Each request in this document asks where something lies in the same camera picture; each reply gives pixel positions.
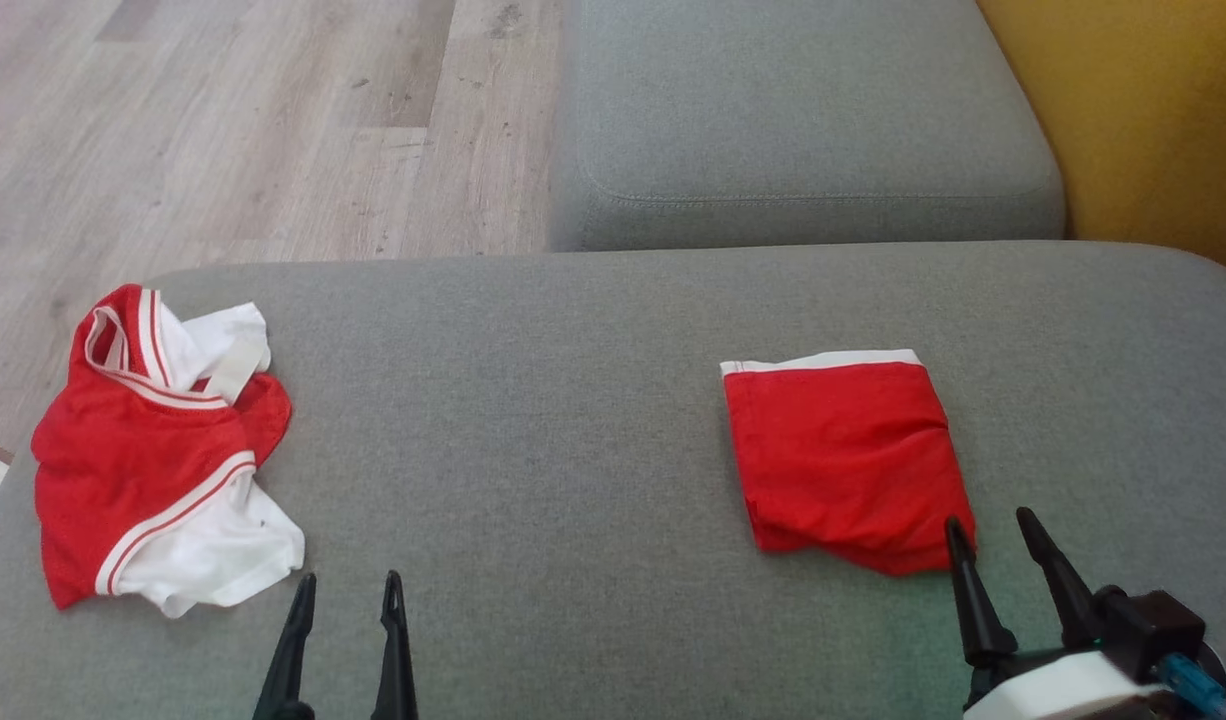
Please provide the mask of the small grey sofa cushion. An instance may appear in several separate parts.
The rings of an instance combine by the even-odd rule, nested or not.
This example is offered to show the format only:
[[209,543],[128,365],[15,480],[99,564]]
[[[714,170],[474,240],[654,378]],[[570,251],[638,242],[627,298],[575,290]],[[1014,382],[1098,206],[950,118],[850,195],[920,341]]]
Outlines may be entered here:
[[1057,240],[977,0],[566,0],[552,251]]

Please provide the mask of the red shorts with white waistband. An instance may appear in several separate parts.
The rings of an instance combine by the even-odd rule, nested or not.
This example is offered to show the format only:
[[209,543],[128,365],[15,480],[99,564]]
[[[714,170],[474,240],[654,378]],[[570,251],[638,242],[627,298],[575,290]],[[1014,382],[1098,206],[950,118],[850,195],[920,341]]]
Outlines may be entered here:
[[721,364],[755,546],[821,550],[888,576],[950,569],[945,524],[977,550],[950,421],[910,348]]

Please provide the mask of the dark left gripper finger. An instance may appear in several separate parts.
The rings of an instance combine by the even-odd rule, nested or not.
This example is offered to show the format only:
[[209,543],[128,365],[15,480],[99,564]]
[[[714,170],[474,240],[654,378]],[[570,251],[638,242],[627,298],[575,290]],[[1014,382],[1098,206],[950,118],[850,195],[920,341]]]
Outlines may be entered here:
[[405,589],[398,572],[386,574],[380,623],[386,639],[371,720],[418,720]]
[[316,720],[315,711],[299,698],[305,643],[311,633],[318,578],[308,573],[299,580],[281,626],[281,634],[257,694],[253,720]]

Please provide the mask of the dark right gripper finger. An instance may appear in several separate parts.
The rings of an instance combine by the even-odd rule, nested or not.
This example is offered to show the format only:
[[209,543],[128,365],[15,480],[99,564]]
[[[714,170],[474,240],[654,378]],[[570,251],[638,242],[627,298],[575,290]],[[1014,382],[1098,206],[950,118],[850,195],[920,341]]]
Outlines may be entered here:
[[1002,624],[977,570],[977,552],[956,516],[945,521],[962,656],[966,664],[996,664],[1018,653],[1016,637]]
[[1094,592],[1065,553],[1056,545],[1038,516],[1029,507],[1019,507],[1016,519],[1026,550],[1041,568],[1056,605],[1060,641],[1065,650],[1089,650],[1102,635],[1101,619],[1094,612]]

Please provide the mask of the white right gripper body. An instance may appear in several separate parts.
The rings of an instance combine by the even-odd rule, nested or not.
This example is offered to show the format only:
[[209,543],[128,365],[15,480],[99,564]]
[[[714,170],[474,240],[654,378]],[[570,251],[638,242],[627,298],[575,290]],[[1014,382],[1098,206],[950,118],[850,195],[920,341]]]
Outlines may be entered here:
[[1103,650],[971,646],[962,720],[1170,720],[1170,689]]

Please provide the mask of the red and white striped jersey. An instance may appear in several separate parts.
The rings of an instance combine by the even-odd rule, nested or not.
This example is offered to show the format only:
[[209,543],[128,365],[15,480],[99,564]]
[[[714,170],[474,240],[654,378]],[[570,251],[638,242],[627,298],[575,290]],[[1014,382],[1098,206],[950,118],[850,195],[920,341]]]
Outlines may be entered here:
[[257,305],[180,319],[142,285],[92,305],[31,439],[56,610],[139,596],[180,618],[302,569],[305,534],[257,483],[293,416],[270,366]]

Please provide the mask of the large grey sofa seat cushion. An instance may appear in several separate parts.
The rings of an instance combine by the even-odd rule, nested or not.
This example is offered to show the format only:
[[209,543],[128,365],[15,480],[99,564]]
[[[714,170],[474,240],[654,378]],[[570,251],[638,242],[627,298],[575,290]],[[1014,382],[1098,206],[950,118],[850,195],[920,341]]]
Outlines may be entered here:
[[721,364],[911,348],[980,574],[1026,650],[1056,611],[1030,507],[1092,588],[1175,594],[1226,667],[1226,267],[984,240],[207,266],[294,415],[261,470],[319,601],[302,694],[369,720],[385,575],[421,720],[960,720],[950,579],[753,543]]

